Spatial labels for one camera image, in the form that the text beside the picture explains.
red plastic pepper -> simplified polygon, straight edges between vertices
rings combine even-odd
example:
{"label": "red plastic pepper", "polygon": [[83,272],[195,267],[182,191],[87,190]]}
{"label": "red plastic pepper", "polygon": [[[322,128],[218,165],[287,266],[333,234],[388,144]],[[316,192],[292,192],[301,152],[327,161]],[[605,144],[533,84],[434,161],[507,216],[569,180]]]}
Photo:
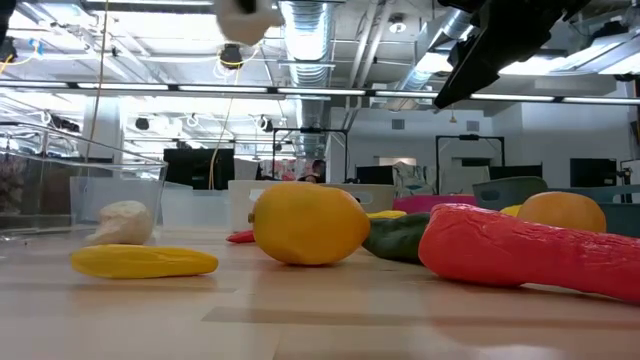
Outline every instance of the red plastic pepper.
{"label": "red plastic pepper", "polygon": [[247,244],[255,242],[256,240],[253,238],[253,230],[243,231],[239,233],[235,233],[227,238],[228,242],[232,242],[234,244]]}

ceiling duct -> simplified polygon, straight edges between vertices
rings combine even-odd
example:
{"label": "ceiling duct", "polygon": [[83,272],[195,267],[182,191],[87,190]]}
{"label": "ceiling duct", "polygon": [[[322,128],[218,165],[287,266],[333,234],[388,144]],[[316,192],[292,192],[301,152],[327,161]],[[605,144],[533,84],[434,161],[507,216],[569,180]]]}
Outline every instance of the ceiling duct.
{"label": "ceiling duct", "polygon": [[[431,76],[446,67],[446,56],[433,50],[451,41],[456,41],[470,29],[471,15],[458,9],[449,12],[423,26],[415,43],[416,63],[398,83],[396,90],[420,91]],[[394,99],[385,105],[391,110],[423,109],[432,104],[431,100]]]}
{"label": "ceiling duct", "polygon": [[[329,45],[333,7],[327,3],[288,1],[280,3],[285,18],[285,44],[294,86],[326,88],[329,85]],[[325,102],[318,100],[295,100],[298,127],[329,127],[324,116]],[[309,136],[301,136],[301,151],[314,156],[318,143]]]}

robotic arm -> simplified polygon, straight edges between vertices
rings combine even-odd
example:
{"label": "robotic arm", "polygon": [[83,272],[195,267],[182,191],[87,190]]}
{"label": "robotic arm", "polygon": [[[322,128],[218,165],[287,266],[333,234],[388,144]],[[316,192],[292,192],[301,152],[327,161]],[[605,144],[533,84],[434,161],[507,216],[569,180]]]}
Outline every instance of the robotic arm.
{"label": "robotic arm", "polygon": [[473,14],[471,24],[479,29],[451,52],[453,71],[434,100],[443,109],[494,83],[507,65],[531,58],[551,39],[549,31],[558,20],[569,20],[590,0],[439,2]]}
{"label": "robotic arm", "polygon": [[16,8],[16,0],[0,0],[0,46],[4,43],[4,38],[9,30],[9,18]]}

wall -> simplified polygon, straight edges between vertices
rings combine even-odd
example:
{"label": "wall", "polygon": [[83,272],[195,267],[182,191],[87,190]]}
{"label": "wall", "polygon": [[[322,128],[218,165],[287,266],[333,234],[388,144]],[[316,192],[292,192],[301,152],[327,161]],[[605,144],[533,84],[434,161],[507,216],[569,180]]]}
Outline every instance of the wall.
{"label": "wall", "polygon": [[[342,124],[344,112],[332,109],[332,126]],[[480,135],[491,135],[492,123],[482,111],[461,110],[455,112],[456,123],[451,123],[451,111],[433,114],[431,111],[403,111],[391,113],[387,110],[363,109],[359,112],[349,133],[348,168],[349,177],[355,177],[356,166],[374,166],[376,156],[410,157],[418,165],[435,166],[436,135],[468,134],[467,120],[480,121]],[[404,119],[405,130],[391,130],[391,119]],[[455,157],[484,157],[500,159],[500,144],[492,141],[493,147],[485,141],[463,142],[440,140],[441,166],[451,166]],[[331,182],[344,181],[344,148],[330,139],[327,148],[328,179]]]}
{"label": "wall", "polygon": [[[627,97],[625,85],[609,94]],[[543,164],[551,187],[570,186],[569,159],[631,155],[631,108],[610,105],[516,104],[496,115],[493,129],[506,137],[508,165]]]}

clear plastic bin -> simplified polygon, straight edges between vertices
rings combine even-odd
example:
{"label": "clear plastic bin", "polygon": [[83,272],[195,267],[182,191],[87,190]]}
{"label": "clear plastic bin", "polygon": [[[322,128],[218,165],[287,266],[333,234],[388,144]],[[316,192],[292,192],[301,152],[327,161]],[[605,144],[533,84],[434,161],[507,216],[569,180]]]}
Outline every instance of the clear plastic bin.
{"label": "clear plastic bin", "polygon": [[141,201],[157,217],[166,166],[57,129],[1,122],[0,255],[81,246],[100,208],[115,201]]}
{"label": "clear plastic bin", "polygon": [[162,194],[164,228],[230,228],[229,192],[165,187]]}

